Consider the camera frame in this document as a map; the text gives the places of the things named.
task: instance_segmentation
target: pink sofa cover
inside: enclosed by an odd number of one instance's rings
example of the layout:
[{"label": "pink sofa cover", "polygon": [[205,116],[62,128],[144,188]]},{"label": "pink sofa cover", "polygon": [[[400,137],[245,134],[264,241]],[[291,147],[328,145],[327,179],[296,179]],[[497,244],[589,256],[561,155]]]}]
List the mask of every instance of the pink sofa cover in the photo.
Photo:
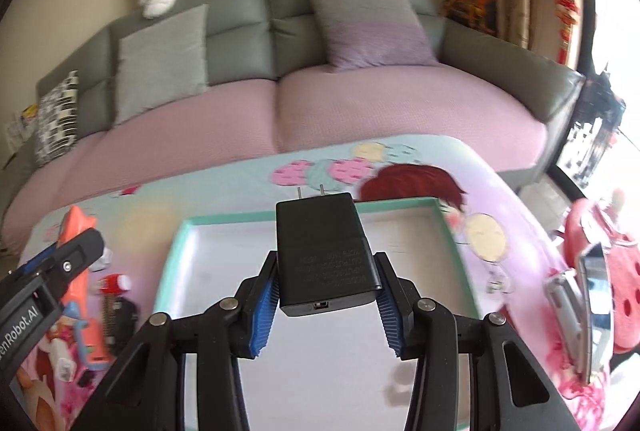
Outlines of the pink sofa cover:
[{"label": "pink sofa cover", "polygon": [[546,140],[545,125],[511,95],[450,66],[340,73],[316,66],[279,84],[220,84],[82,139],[30,178],[6,213],[2,239],[19,253],[48,212],[160,178],[278,152],[422,133],[462,140],[497,172],[534,166]]},{"label": "pink sofa cover", "polygon": [[63,184],[63,205],[212,166],[276,154],[276,84],[240,80],[114,127]]},{"label": "pink sofa cover", "polygon": [[13,252],[21,252],[29,241],[31,229],[46,214],[64,207],[57,200],[60,188],[73,175],[75,167],[104,137],[94,133],[78,141],[65,156],[56,158],[31,175],[9,205],[2,225],[2,241]]},{"label": "pink sofa cover", "polygon": [[277,153],[276,84],[241,80],[166,104],[78,142],[39,169],[7,210],[2,240],[20,253],[48,212],[168,176]]},{"label": "pink sofa cover", "polygon": [[367,138],[438,134],[462,140],[496,172],[533,167],[546,127],[510,94],[451,66],[333,73],[313,66],[279,84],[280,150]]}]

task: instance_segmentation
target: metal rivet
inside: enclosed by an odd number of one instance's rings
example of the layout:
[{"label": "metal rivet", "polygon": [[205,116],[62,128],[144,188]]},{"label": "metal rivet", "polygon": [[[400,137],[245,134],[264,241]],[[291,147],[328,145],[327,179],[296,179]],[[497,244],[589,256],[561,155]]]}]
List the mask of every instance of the metal rivet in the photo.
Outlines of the metal rivet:
[{"label": "metal rivet", "polygon": [[164,312],[156,312],[149,317],[149,323],[153,326],[162,326],[166,322],[166,314]]},{"label": "metal rivet", "polygon": [[220,308],[223,310],[235,310],[240,303],[235,297],[225,297],[220,301]]},{"label": "metal rivet", "polygon": [[418,308],[425,312],[433,312],[436,309],[436,302],[428,297],[423,297],[418,301]]},{"label": "metal rivet", "polygon": [[489,321],[492,325],[502,326],[507,322],[507,318],[498,312],[491,312],[489,314]]}]

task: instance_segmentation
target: purple pillow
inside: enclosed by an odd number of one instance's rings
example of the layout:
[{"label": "purple pillow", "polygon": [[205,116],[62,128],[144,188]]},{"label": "purple pillow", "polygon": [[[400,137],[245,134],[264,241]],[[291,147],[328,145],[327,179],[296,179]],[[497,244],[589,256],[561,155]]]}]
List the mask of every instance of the purple pillow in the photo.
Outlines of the purple pillow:
[{"label": "purple pillow", "polygon": [[408,0],[311,0],[336,71],[370,66],[436,66],[438,59]]}]

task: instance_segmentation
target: red object with holes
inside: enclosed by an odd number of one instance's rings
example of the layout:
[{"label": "red object with holes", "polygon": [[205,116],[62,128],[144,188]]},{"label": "red object with holes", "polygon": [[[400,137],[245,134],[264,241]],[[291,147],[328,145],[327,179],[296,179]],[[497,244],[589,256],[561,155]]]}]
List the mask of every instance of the red object with holes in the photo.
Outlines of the red object with holes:
[{"label": "red object with holes", "polygon": [[638,242],[617,231],[598,205],[585,198],[574,202],[564,221],[564,258],[575,268],[580,253],[595,243],[594,236],[602,231],[612,244],[606,257],[614,302],[613,351],[625,353],[640,343]]}]

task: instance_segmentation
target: black and white patterned pillow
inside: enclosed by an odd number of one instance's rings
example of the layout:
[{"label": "black and white patterned pillow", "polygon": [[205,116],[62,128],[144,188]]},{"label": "black and white patterned pillow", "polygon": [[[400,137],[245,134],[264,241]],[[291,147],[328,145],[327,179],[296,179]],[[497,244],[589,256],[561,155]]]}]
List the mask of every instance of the black and white patterned pillow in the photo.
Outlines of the black and white patterned pillow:
[{"label": "black and white patterned pillow", "polygon": [[76,143],[78,130],[78,72],[40,99],[36,132],[36,163],[44,166],[64,154]]}]

